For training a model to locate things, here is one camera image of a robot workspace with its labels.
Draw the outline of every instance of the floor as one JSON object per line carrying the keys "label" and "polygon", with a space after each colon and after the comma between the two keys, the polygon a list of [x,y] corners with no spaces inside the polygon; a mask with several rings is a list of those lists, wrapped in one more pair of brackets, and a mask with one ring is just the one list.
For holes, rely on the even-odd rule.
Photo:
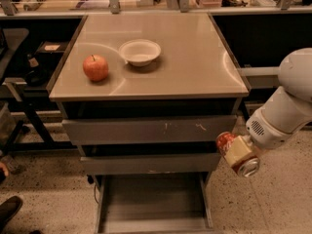
{"label": "floor", "polygon": [[[59,123],[47,123],[55,140],[67,139]],[[234,129],[245,132],[239,117]],[[239,178],[221,159],[206,188],[214,230],[224,234],[312,233],[312,128],[261,159],[260,171]],[[20,141],[39,141],[33,132]],[[94,233],[98,192],[87,182],[77,150],[18,152],[25,167],[0,186],[0,202],[19,195],[23,206],[4,233]]]}

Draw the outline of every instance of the red can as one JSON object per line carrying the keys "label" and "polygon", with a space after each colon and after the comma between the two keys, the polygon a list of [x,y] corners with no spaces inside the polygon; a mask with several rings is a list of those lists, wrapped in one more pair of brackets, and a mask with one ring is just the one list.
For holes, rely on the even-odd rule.
{"label": "red can", "polygon": [[252,176],[259,170],[260,160],[246,136],[224,132],[216,138],[216,147],[238,176]]}

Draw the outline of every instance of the white bowl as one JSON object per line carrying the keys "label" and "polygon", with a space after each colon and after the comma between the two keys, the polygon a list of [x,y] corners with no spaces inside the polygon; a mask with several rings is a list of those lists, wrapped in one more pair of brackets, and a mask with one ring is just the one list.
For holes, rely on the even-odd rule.
{"label": "white bowl", "polygon": [[119,48],[119,55],[133,66],[146,66],[160,53],[157,43],[144,39],[129,41]]}

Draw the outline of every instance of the apple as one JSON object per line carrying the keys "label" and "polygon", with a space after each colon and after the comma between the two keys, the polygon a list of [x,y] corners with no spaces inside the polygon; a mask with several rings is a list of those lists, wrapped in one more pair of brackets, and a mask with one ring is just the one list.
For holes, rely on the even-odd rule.
{"label": "apple", "polygon": [[108,63],[100,55],[90,55],[84,59],[83,68],[85,75],[93,82],[99,82],[108,75]]}

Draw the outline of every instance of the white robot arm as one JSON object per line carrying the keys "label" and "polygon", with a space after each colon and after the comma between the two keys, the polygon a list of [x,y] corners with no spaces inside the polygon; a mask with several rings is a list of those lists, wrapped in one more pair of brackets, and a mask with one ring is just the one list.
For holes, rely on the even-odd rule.
{"label": "white robot arm", "polygon": [[275,149],[312,121],[312,48],[286,56],[279,67],[279,87],[247,121],[251,139],[261,149]]}

